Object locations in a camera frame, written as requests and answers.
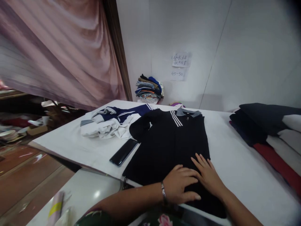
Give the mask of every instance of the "pink curtain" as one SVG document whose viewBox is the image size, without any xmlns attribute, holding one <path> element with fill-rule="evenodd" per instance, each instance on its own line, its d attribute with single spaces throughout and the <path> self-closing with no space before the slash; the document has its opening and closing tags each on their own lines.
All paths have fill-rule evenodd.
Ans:
<svg viewBox="0 0 301 226">
<path fill-rule="evenodd" d="M 86 110 L 126 100 L 101 1 L 1 1 L 0 20 L 7 86 Z"/>
</svg>

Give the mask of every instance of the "hand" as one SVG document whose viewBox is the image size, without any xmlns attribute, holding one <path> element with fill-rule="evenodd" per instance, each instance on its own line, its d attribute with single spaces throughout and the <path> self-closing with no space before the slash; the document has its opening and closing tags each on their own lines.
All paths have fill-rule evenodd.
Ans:
<svg viewBox="0 0 301 226">
<path fill-rule="evenodd" d="M 167 201 L 173 204 L 181 204 L 188 201 L 200 200 L 201 197 L 193 191 L 184 193 L 186 186 L 198 182 L 194 178 L 198 175 L 200 176 L 193 169 L 183 168 L 183 165 L 176 165 L 163 180 Z"/>
<path fill-rule="evenodd" d="M 197 153 L 195 156 L 197 157 L 198 161 L 192 157 L 191 160 L 201 172 L 201 175 L 197 175 L 197 179 L 211 194 L 221 199 L 221 197 L 228 191 L 227 187 L 219 178 L 213 164 L 209 159 L 206 161 L 201 154 L 198 155 Z"/>
</svg>

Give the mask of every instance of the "white table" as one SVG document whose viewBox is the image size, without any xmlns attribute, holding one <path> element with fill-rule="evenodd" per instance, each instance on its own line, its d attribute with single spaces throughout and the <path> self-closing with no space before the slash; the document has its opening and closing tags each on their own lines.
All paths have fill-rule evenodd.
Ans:
<svg viewBox="0 0 301 226">
<path fill-rule="evenodd" d="M 71 224 L 74 225 L 84 213 L 100 200 L 118 192 L 121 181 L 115 178 L 80 169 L 60 189 L 64 191 L 62 214 L 71 207 Z M 52 199 L 38 212 L 27 226 L 47 224 Z"/>
<path fill-rule="evenodd" d="M 95 111 L 106 106 L 128 109 L 139 105 L 142 103 L 114 100 Z M 163 111 L 177 109 L 164 105 L 151 106 Z M 231 113 L 199 111 L 205 116 L 205 129 L 212 163 L 225 185 L 264 225 L 293 224 L 301 209 L 297 196 L 265 159 L 256 150 L 247 146 L 231 127 L 229 124 Z M 122 179 L 122 173 L 138 147 L 121 167 L 113 165 L 109 159 L 126 141 L 116 137 L 107 140 L 82 137 L 80 122 L 89 117 L 91 113 L 33 140 L 30 145 Z M 184 207 L 220 224 L 229 225 L 227 220 L 187 205 Z"/>
</svg>

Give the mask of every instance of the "white wall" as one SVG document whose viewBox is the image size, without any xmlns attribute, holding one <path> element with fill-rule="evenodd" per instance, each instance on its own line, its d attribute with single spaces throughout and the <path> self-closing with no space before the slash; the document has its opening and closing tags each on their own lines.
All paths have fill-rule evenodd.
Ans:
<svg viewBox="0 0 301 226">
<path fill-rule="evenodd" d="M 232 1 L 201 109 L 252 102 L 301 107 L 301 38 L 281 3 Z"/>
<path fill-rule="evenodd" d="M 133 99 L 143 73 L 163 104 L 229 111 L 251 102 L 301 107 L 301 39 L 278 0 L 117 0 Z M 186 82 L 171 56 L 191 51 Z"/>
</svg>

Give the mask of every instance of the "paper sign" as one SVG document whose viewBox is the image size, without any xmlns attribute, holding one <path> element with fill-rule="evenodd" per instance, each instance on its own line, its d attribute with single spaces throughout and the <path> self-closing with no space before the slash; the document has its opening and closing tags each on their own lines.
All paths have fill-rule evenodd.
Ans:
<svg viewBox="0 0 301 226">
<path fill-rule="evenodd" d="M 170 80 L 175 80 L 175 81 L 186 81 L 187 79 L 187 68 L 185 67 L 173 67 L 171 71 L 171 78 Z"/>
<path fill-rule="evenodd" d="M 172 58 L 172 66 L 174 67 L 190 67 L 191 53 L 179 52 L 175 53 Z"/>
</svg>

